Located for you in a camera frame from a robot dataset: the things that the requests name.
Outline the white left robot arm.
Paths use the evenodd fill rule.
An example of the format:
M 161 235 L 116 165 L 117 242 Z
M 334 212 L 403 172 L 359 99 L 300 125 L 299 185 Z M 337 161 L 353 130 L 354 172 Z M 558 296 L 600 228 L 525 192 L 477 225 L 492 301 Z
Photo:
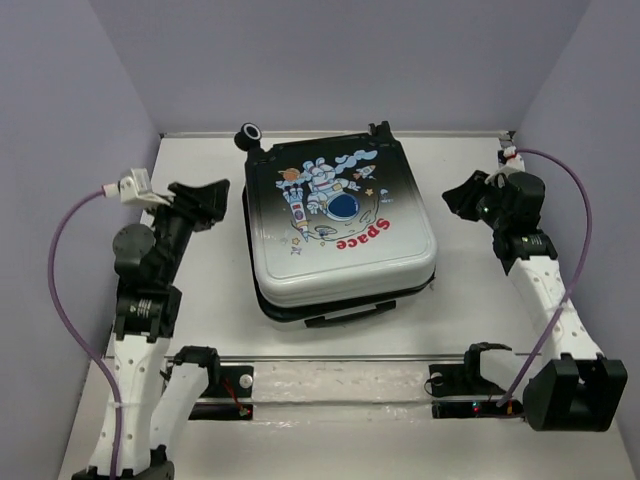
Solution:
M 213 347 L 184 346 L 163 370 L 182 300 L 174 280 L 191 236 L 224 219 L 229 188 L 226 179 L 200 187 L 174 182 L 161 196 L 147 182 L 121 180 L 123 201 L 141 203 L 153 222 L 129 224 L 112 242 L 111 392 L 94 451 L 74 478 L 174 478 L 174 451 L 192 409 L 221 383 Z

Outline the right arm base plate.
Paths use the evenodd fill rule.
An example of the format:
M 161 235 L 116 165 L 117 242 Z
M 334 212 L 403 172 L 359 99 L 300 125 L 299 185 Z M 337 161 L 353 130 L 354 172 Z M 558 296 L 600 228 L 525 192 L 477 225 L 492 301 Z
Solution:
M 432 399 L 434 419 L 524 419 L 521 402 L 509 400 L 502 406 L 503 381 L 495 384 L 480 375 L 485 353 L 506 354 L 516 359 L 511 347 L 500 343 L 480 342 L 469 346 L 463 359 L 454 363 L 432 363 L 423 389 Z

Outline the white foreground platform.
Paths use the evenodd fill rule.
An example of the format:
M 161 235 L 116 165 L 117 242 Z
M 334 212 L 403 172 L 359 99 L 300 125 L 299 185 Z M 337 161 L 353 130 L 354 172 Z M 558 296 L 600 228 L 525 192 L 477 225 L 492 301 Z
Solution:
M 538 433 L 517 419 L 431 413 L 424 361 L 254 366 L 250 421 L 195 421 L 180 479 L 630 479 L 616 428 Z

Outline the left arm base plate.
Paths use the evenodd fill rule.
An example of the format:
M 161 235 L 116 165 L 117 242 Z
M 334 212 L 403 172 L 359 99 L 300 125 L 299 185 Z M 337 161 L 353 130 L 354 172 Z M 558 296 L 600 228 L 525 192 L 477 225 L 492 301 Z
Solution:
M 210 384 L 194 404 L 190 421 L 251 421 L 254 367 L 227 364 L 220 369 L 217 384 Z

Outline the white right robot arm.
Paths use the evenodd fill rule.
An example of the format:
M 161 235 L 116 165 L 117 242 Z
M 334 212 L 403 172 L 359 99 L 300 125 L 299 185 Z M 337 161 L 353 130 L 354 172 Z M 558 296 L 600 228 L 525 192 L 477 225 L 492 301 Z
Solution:
M 544 182 L 530 173 L 476 171 L 442 195 L 453 214 L 490 227 L 494 254 L 539 335 L 527 357 L 499 343 L 470 345 L 460 379 L 470 391 L 493 384 L 503 403 L 520 402 L 535 431 L 604 432 L 628 373 L 603 354 L 570 299 L 555 247 L 539 227 L 545 194 Z

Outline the black kids suitcase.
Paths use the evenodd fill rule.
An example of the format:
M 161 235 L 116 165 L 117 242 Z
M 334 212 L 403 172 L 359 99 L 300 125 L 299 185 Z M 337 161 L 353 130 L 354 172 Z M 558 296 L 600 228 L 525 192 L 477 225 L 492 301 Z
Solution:
M 243 209 L 258 305 L 272 321 L 318 328 L 391 310 L 436 276 L 438 246 L 388 122 L 245 153 Z

